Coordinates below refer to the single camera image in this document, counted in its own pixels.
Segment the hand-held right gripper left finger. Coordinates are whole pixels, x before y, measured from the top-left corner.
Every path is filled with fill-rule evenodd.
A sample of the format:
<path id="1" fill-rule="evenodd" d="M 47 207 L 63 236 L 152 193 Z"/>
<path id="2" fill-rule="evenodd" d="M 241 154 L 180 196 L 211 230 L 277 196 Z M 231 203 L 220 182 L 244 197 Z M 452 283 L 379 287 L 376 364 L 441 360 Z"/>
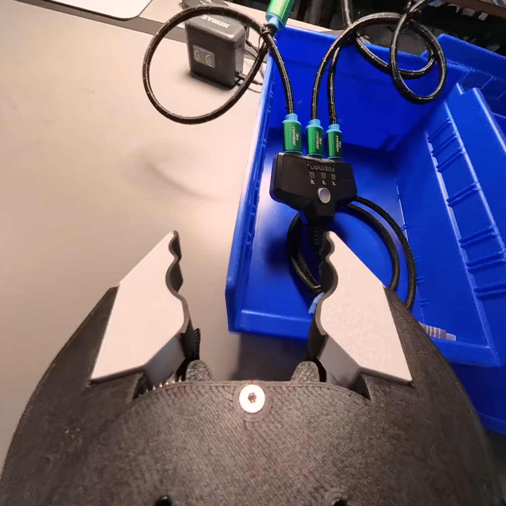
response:
<path id="1" fill-rule="evenodd" d="M 146 383 L 166 383 L 198 356 L 199 331 L 180 293 L 181 259 L 179 234 L 169 232 L 120 281 L 91 382 L 139 372 Z"/>

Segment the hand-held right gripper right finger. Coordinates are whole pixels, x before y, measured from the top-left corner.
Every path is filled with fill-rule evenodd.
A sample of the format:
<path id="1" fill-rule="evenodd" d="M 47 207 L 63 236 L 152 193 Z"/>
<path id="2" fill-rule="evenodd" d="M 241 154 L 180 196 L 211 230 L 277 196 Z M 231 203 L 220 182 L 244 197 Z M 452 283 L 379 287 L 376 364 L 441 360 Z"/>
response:
<path id="1" fill-rule="evenodd" d="M 325 234 L 323 253 L 327 284 L 310 328 L 310 357 L 342 387 L 363 373 L 411 383 L 386 287 L 335 233 Z"/>

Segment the large blue bin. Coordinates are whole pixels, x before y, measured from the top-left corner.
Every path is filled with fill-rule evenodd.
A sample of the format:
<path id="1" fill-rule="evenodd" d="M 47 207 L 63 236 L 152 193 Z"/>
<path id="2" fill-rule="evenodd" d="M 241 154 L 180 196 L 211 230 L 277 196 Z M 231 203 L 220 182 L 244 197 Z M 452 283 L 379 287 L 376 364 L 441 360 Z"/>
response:
<path id="1" fill-rule="evenodd" d="M 423 106 L 402 98 L 391 78 L 368 64 L 354 47 L 345 47 L 337 72 L 344 160 L 352 166 L 359 195 L 388 211 L 407 235 L 416 263 L 413 314 L 439 328 L 423 310 L 445 322 L 437 306 L 442 303 L 445 308 L 449 302 L 448 295 L 437 294 L 445 275 L 437 274 L 431 261 L 441 254 L 436 239 L 443 239 L 443 246 L 449 246 L 450 240 L 445 238 L 448 222 L 426 131 L 466 73 L 461 64 L 447 62 L 445 91 Z M 306 340 L 311 303 L 295 283 L 285 249 L 295 212 L 269 195 L 271 166 L 282 149 L 285 114 L 280 76 L 269 60 L 257 115 L 259 131 L 251 148 L 249 181 L 239 205 L 227 274 L 227 315 L 231 331 Z"/>

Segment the black hdmi switch box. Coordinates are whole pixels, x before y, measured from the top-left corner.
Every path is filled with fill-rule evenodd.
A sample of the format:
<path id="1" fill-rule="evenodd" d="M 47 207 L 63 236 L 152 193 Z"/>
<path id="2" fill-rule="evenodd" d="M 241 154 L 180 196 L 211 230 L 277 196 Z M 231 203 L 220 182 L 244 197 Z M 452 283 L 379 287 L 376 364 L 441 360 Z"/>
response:
<path id="1" fill-rule="evenodd" d="M 269 193 L 296 210 L 305 223 L 327 222 L 358 197 L 350 163 L 279 153 L 273 161 Z"/>

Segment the grey cube charger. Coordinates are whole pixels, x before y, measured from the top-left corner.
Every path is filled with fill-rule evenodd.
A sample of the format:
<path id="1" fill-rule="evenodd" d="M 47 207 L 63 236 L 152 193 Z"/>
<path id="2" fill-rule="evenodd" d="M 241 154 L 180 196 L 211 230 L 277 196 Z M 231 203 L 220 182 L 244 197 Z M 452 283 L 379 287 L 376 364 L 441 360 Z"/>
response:
<path id="1" fill-rule="evenodd" d="M 247 31 L 236 20 L 203 14 L 185 22 L 190 72 L 225 89 L 244 68 Z"/>

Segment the blue bin with dividers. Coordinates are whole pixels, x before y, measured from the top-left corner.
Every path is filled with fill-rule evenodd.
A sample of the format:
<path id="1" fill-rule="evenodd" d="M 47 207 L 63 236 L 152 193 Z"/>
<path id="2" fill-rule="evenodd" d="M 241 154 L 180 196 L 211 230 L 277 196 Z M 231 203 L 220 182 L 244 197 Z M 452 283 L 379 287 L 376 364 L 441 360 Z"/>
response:
<path id="1" fill-rule="evenodd" d="M 483 424 L 505 434 L 505 57 L 440 37 L 465 75 L 427 127 L 449 246 L 431 261 L 449 296 L 437 322 L 455 341 L 440 345 Z"/>

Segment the white desk stand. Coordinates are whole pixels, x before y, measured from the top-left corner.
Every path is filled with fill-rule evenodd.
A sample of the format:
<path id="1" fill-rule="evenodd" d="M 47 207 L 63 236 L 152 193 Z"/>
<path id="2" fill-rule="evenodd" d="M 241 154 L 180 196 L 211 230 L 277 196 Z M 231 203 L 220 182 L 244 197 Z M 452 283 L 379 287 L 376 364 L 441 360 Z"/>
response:
<path id="1" fill-rule="evenodd" d="M 138 17 L 152 1 L 48 1 L 77 11 L 128 21 Z"/>

